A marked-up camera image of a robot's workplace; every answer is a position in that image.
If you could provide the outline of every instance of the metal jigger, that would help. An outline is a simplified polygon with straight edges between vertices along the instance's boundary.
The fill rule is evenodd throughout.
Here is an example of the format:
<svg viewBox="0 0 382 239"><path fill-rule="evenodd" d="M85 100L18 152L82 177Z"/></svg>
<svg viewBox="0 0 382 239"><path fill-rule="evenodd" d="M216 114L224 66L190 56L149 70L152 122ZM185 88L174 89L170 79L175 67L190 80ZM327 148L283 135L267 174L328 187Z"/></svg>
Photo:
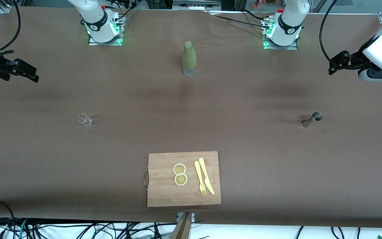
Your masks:
<svg viewBox="0 0 382 239"><path fill-rule="evenodd" d="M310 119L302 120L301 125L305 128L309 127L309 124L312 123L312 121L321 121L322 120L322 114L321 112L313 112Z"/></svg>

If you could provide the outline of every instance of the brown table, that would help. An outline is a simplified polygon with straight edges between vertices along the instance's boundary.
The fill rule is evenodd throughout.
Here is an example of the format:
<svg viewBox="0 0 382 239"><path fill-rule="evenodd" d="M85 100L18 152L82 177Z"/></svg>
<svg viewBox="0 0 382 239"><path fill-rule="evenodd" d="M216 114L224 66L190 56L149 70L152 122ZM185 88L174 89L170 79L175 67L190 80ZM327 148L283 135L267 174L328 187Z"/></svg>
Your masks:
<svg viewBox="0 0 382 239"><path fill-rule="evenodd" d="M382 83L328 75L323 15L307 16L299 50L278 51L257 27L198 11L139 11L119 47L88 46L76 9L20 12L7 57L41 78L0 80L0 200L15 216L174 221L187 210L205 223L382 227ZM16 24L15 11L0 15L0 47ZM375 15L331 15L324 45L354 52L378 27ZM194 79L182 74L188 40ZM301 127L314 111L324 119ZM148 153L182 151L219 152L222 204L147 208Z"/></svg>

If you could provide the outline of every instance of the yellow knife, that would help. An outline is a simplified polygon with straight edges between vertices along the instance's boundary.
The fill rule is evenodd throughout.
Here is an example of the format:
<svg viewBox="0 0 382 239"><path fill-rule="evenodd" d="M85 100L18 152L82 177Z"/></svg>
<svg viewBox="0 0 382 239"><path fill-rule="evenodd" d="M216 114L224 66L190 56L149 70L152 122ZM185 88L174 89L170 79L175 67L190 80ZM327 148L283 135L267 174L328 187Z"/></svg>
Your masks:
<svg viewBox="0 0 382 239"><path fill-rule="evenodd" d="M207 186L207 189L212 193L212 194L215 194L215 191L213 191L213 188L212 188L212 184L210 183L210 180L209 180L209 177L207 176L207 171L206 171L206 164L204 164L204 159L203 158L200 158L198 159L198 162L200 163L200 166L201 168L203 169L203 173L204 173L204 183L206 184Z"/></svg>

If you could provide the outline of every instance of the lemon slice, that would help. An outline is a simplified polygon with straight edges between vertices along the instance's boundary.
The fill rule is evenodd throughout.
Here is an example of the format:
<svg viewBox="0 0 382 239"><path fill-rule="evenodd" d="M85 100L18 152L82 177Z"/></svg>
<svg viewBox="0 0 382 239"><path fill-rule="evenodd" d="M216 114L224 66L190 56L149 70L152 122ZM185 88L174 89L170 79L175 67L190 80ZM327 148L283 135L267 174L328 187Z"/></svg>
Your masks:
<svg viewBox="0 0 382 239"><path fill-rule="evenodd" d="M188 182L188 177L186 174L179 173L175 176L175 183L178 186L184 186Z"/></svg>
<svg viewBox="0 0 382 239"><path fill-rule="evenodd" d="M187 171L187 167L185 167L185 165L183 165L182 163L177 163L173 167L173 172L175 174L184 174L186 171Z"/></svg>

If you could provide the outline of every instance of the green bottle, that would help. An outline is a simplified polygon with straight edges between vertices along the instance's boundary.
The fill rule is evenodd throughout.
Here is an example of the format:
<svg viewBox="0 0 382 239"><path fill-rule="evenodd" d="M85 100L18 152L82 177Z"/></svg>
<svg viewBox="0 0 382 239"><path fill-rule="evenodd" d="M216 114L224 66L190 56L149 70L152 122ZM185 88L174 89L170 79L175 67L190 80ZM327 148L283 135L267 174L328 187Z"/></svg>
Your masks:
<svg viewBox="0 0 382 239"><path fill-rule="evenodd" d="M186 77L191 78L197 74L197 55L195 54L192 42L185 43L182 54L182 66Z"/></svg>

